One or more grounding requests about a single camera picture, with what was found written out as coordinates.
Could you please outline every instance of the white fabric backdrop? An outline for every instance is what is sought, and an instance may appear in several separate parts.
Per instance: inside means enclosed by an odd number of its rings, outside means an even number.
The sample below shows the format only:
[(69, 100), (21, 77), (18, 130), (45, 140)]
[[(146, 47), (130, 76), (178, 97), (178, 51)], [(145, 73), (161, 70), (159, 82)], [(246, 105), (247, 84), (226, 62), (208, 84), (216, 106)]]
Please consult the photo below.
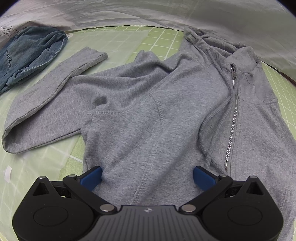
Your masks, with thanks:
[(296, 18), (275, 0), (20, 0), (0, 18), (0, 47), (25, 24), (64, 31), (193, 26), (252, 46), (264, 62), (296, 80)]

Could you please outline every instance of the blue denim garment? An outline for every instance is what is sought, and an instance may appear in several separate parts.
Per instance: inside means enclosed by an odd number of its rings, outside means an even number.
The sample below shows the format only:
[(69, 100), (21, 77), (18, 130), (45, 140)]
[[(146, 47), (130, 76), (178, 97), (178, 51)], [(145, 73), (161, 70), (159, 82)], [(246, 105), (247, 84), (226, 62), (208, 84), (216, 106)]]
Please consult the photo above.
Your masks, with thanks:
[(0, 94), (42, 71), (67, 43), (65, 32), (30, 26), (0, 50)]

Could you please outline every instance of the silver screw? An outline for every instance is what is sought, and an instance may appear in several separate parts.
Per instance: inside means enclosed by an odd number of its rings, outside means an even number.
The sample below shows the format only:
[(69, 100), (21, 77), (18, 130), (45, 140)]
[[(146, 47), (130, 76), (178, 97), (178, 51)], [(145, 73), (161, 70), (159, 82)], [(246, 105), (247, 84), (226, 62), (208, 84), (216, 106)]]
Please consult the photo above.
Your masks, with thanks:
[(114, 210), (114, 205), (112, 204), (103, 204), (100, 206), (100, 209), (103, 211), (103, 212), (111, 212)]
[(192, 204), (185, 204), (181, 207), (184, 212), (191, 213), (196, 210), (196, 207)]

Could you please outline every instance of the piece of tape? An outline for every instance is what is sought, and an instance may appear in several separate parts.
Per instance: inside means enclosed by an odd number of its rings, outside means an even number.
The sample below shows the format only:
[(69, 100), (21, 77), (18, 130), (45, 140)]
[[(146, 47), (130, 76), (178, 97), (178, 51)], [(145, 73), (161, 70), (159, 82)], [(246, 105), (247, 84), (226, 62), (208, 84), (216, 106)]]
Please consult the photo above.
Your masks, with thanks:
[(11, 173), (11, 166), (8, 166), (5, 170), (5, 173), (4, 173), (4, 180), (8, 183), (10, 183), (10, 173)]

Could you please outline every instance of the zipper teeth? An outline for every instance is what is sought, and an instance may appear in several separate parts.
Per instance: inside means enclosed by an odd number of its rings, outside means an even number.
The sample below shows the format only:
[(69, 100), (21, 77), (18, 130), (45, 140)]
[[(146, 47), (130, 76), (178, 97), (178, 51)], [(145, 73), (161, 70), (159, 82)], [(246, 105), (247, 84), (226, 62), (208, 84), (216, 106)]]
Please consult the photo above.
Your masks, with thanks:
[[(230, 65), (231, 71), (232, 73), (234, 73), (234, 65), (231, 64)], [(234, 88), (235, 85), (235, 77), (232, 77), (232, 87)], [(236, 123), (236, 119), (237, 119), (237, 99), (235, 98), (235, 106), (234, 106), (234, 113), (233, 113), (233, 118), (232, 118), (232, 123), (231, 123), (231, 129), (230, 129), (230, 137), (229, 137), (229, 141), (228, 141), (228, 146), (227, 146), (227, 151), (226, 151), (226, 157), (225, 157), (225, 172), (227, 172), (227, 168), (228, 168), (228, 163), (229, 163), (229, 159), (230, 159), (230, 153), (231, 153), (231, 149), (232, 149), (232, 142), (233, 142), (233, 135), (234, 135), (234, 127), (235, 127), (235, 123)]]

